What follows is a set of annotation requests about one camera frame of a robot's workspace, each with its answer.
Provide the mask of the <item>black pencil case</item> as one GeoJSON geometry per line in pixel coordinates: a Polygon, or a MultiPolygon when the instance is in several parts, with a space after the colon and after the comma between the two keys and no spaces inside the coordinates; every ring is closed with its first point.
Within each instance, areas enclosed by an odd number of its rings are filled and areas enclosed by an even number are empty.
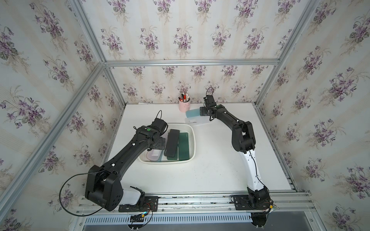
{"type": "Polygon", "coordinates": [[[179,130],[170,130],[167,137],[167,144],[165,147],[164,156],[174,157],[178,154],[179,130]]]}

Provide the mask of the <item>clear frosted pencil case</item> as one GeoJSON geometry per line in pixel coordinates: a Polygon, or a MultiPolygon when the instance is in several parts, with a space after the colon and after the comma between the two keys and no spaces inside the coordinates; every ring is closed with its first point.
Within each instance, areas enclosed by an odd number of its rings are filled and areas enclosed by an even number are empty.
{"type": "Polygon", "coordinates": [[[153,149],[151,151],[148,151],[148,153],[146,154],[146,158],[149,162],[161,162],[163,152],[163,150],[153,149]]]}

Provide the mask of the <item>teal pencil case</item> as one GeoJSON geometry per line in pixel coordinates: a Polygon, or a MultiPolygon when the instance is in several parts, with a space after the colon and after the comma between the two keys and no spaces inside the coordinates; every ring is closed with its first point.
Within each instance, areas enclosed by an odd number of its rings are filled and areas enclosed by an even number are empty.
{"type": "Polygon", "coordinates": [[[200,116],[200,108],[191,109],[191,110],[186,111],[187,118],[198,117],[198,116],[200,116]]]}

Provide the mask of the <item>dark green pencil case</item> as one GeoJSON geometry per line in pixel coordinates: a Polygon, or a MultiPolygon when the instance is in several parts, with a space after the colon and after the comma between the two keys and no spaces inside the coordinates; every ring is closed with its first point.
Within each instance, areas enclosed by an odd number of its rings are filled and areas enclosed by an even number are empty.
{"type": "Polygon", "coordinates": [[[181,132],[179,134],[178,158],[179,161],[189,160],[189,137],[186,132],[181,132]]]}
{"type": "Polygon", "coordinates": [[[175,155],[174,157],[167,157],[167,160],[169,160],[169,161],[177,161],[178,160],[178,155],[175,155]]]}

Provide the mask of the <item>white plastic storage box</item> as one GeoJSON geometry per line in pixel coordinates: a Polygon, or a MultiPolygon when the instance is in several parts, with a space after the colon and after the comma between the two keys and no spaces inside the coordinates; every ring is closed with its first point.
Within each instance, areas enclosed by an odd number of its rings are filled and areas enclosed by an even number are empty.
{"type": "Polygon", "coordinates": [[[146,154],[148,153],[148,151],[144,151],[138,157],[138,160],[140,162],[144,163],[144,164],[150,164],[150,165],[160,165],[160,164],[168,165],[168,164],[180,164],[180,163],[182,164],[182,163],[186,163],[186,162],[191,161],[194,158],[195,152],[196,152],[196,140],[195,140],[195,134],[194,134],[193,128],[190,125],[187,125],[187,124],[184,124],[184,123],[170,123],[169,124],[169,129],[163,135],[164,138],[168,137],[168,133],[169,133],[170,130],[179,130],[180,133],[181,132],[188,133],[188,137],[189,137],[189,160],[179,161],[179,159],[178,159],[177,161],[169,161],[169,160],[167,160],[167,158],[164,156],[164,153],[163,153],[161,162],[149,162],[148,159],[146,158],[146,154]]]}

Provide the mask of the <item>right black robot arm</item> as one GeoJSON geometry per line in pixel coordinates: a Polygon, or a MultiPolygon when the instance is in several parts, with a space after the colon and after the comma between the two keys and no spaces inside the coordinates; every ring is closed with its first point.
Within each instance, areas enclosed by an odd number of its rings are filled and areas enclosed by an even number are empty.
{"type": "Polygon", "coordinates": [[[203,106],[200,108],[201,116],[209,116],[210,121],[222,121],[232,132],[231,144],[235,151],[241,154],[247,169],[248,199],[245,201],[254,210],[267,210],[273,207],[269,189],[261,180],[259,169],[255,160],[256,139],[252,123],[238,119],[223,105],[203,106]]]}

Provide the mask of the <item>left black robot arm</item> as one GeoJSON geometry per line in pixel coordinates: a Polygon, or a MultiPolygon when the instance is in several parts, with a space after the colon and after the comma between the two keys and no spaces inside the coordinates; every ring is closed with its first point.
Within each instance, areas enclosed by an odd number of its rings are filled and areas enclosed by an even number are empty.
{"type": "Polygon", "coordinates": [[[107,211],[115,209],[124,198],[121,184],[123,175],[133,162],[147,149],[153,149],[167,131],[168,126],[141,126],[133,138],[113,158],[101,166],[89,169],[85,198],[107,211]]]}

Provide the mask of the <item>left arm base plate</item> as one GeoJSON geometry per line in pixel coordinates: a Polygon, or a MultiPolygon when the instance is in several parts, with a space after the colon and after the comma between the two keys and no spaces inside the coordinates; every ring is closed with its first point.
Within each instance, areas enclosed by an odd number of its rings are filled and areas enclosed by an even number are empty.
{"type": "Polygon", "coordinates": [[[157,212],[159,197],[158,196],[145,196],[139,199],[136,205],[119,205],[119,212],[157,212]]]}

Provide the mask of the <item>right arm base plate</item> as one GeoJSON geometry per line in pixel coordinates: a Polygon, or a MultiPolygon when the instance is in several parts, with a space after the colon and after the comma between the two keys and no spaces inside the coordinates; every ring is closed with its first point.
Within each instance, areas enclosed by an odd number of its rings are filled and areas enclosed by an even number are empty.
{"type": "Polygon", "coordinates": [[[234,204],[236,210],[263,210],[267,211],[273,207],[273,200],[268,199],[255,199],[247,194],[245,195],[232,195],[231,202],[234,204]]]}

